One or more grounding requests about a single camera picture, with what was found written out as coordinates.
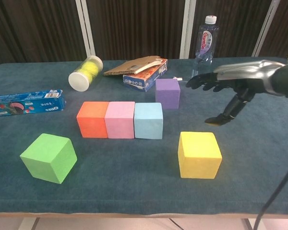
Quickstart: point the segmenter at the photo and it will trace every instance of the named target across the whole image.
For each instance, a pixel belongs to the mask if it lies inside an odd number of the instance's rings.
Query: dark teal tablecloth
[[[212,68],[251,60],[216,58]],[[104,70],[120,63],[104,61]],[[0,212],[258,213],[288,170],[288,99],[267,94],[212,127],[204,120],[222,112],[234,92],[180,82],[180,108],[164,111],[162,140],[82,138],[76,115],[84,101],[154,102],[155,88],[138,92],[119,77],[98,76],[88,91],[76,92],[67,79],[78,64],[0,65],[0,94],[63,89],[67,101],[61,112],[0,117]],[[164,78],[191,72],[192,60],[169,60]],[[223,155],[216,179],[180,178],[180,131],[214,132]],[[41,133],[72,140],[78,161],[61,185],[31,177],[19,157]],[[288,214],[288,184],[268,213]]]

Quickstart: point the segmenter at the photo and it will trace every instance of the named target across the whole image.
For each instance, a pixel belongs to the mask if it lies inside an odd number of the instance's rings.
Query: robotic arm
[[[204,91],[213,87],[214,92],[232,88],[237,93],[223,113],[205,120],[210,125],[221,126],[233,120],[256,93],[265,92],[288,98],[288,64],[261,60],[223,65],[212,73],[194,76],[186,87],[197,89],[202,85]]]

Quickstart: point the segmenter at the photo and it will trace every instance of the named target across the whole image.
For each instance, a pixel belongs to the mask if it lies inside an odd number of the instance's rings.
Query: floor
[[[0,230],[18,230],[22,218],[0,218]],[[246,230],[241,219],[174,218],[184,230]],[[265,219],[266,230],[288,230],[288,219]],[[36,230],[180,230],[167,218],[41,218]]]

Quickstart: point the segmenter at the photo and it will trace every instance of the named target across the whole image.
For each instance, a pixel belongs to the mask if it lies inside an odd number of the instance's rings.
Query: small box
[[[163,109],[178,109],[180,87],[177,79],[156,80],[156,102],[162,104]]]
[[[2,95],[0,116],[61,111],[65,104],[62,90]]]
[[[61,184],[77,161],[69,138],[41,134],[21,155],[30,174]]]
[[[109,102],[84,102],[77,115],[84,138],[107,138],[105,115]]]
[[[160,103],[136,103],[134,108],[135,138],[162,139],[163,113]]]
[[[135,102],[110,102],[105,116],[108,138],[134,138]]]
[[[162,64],[153,66],[138,74],[124,74],[124,84],[132,89],[142,92],[147,92],[155,83],[157,78],[160,78],[168,69],[168,60],[162,59]]]
[[[222,161],[215,135],[181,132],[178,160],[181,178],[214,179]]]

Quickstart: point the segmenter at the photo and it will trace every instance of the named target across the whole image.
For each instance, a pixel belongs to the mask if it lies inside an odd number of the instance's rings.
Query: purple cube
[[[162,109],[178,109],[180,87],[177,79],[156,80],[156,102],[162,104]]]

